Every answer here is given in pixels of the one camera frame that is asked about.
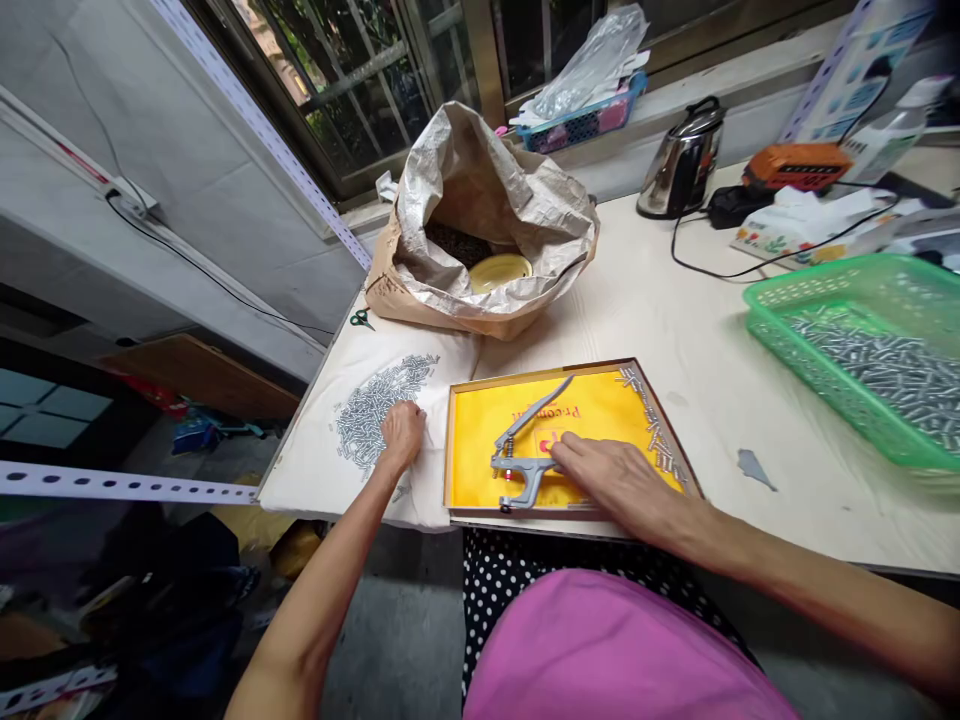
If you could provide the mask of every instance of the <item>white bottle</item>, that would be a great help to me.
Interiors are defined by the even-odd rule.
[[[952,80],[952,75],[936,75],[914,83],[893,110],[845,140],[840,149],[853,167],[840,181],[873,185],[886,175],[923,135],[927,106]]]

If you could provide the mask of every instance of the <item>orange device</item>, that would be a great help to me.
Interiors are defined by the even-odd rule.
[[[851,165],[833,143],[770,145],[747,163],[743,184],[751,195],[774,193],[787,185],[818,192],[843,177]]]

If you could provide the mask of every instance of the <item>brown paper bag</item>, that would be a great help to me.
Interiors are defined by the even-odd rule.
[[[433,219],[520,252],[533,276],[474,295],[466,268],[424,233]],[[473,110],[446,103],[410,149],[366,298],[381,317],[511,340],[593,259],[600,220],[580,183],[506,146]]]

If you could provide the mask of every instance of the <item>electric kettle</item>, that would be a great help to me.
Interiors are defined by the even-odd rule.
[[[640,188],[637,212],[676,220],[703,205],[707,179],[717,164],[726,108],[713,95],[687,107],[687,117],[670,130]]]

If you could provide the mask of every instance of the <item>tissue box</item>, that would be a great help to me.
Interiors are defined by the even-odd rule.
[[[922,210],[919,200],[902,200],[853,230],[844,230],[892,200],[893,196],[882,190],[864,189],[836,200],[820,200],[814,193],[785,187],[776,194],[773,205],[747,216],[730,244],[764,260],[811,248],[810,252],[777,261],[777,265],[790,270],[876,252],[881,248],[862,242],[862,236],[893,219]],[[840,237],[813,249],[835,235]]]

